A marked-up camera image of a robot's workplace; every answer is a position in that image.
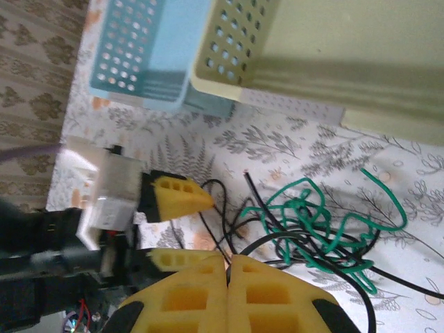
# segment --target purple cable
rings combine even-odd
[[[75,311],[71,311],[67,314],[67,316],[63,319],[63,323],[62,323],[62,330],[60,331],[60,333],[65,333],[65,326],[67,325],[69,319],[76,314]]]
[[[19,157],[55,154],[62,148],[62,144],[46,144],[43,146],[27,146],[0,151],[0,164]]]

